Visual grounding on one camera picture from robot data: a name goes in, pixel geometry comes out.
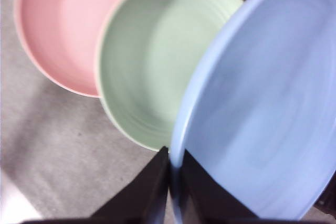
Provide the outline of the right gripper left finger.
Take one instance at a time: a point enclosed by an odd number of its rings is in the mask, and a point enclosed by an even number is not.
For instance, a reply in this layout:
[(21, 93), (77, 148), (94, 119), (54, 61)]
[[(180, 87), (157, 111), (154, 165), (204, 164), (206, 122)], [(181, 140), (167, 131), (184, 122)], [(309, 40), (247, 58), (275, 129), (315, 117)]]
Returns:
[(169, 183), (168, 148), (162, 147), (132, 182), (90, 217), (26, 223), (163, 223)]

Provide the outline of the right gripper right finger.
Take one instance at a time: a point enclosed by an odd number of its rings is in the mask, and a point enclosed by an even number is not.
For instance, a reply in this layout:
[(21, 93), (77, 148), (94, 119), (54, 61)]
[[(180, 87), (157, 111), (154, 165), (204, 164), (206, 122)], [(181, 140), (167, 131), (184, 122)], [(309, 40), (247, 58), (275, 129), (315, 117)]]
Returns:
[(181, 184), (182, 223), (300, 223), (258, 217), (214, 181), (188, 151), (181, 167)]

